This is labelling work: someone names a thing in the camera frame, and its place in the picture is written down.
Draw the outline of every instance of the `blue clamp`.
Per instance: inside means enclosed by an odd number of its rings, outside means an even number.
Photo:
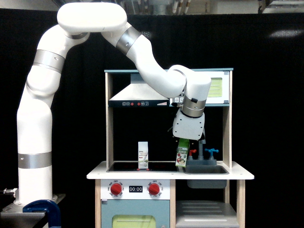
[[[37,200],[23,208],[23,213],[45,211],[49,228],[61,228],[61,216],[58,205],[48,199]]]
[[[215,150],[214,148],[212,148],[212,149],[205,149],[205,151],[208,151],[210,153],[210,157],[213,157],[213,152],[216,152],[216,153],[219,152],[219,150]]]

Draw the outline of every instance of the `silver metal ring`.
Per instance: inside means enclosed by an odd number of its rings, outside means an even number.
[[[42,66],[61,73],[65,58],[50,51],[37,50],[34,66]]]
[[[18,168],[38,169],[52,165],[52,152],[22,154],[18,153]]]
[[[133,43],[140,37],[142,34],[133,27],[129,27],[123,35],[120,37],[119,41],[116,44],[116,48],[122,53],[127,55],[128,51],[132,47]]]
[[[80,33],[80,34],[77,34],[77,35],[71,35],[69,33],[65,33],[65,36],[69,37],[70,39],[81,39],[83,37],[85,37],[87,35],[87,32],[83,32],[83,33]]]
[[[191,118],[199,118],[203,115],[205,109],[206,100],[194,101],[188,97],[184,97],[183,106],[181,112]]]

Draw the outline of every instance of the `digital timer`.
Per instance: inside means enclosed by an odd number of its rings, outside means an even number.
[[[129,186],[129,192],[143,192],[142,186]]]

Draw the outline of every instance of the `stovetop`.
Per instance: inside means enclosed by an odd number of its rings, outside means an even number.
[[[150,161],[148,166],[148,169],[138,169],[138,162],[136,161],[118,161],[114,162],[107,172],[178,172],[175,163],[171,161]]]

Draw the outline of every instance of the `red faucet handle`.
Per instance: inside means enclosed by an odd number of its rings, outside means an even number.
[[[193,153],[196,153],[197,150],[189,150],[189,156],[192,156]]]

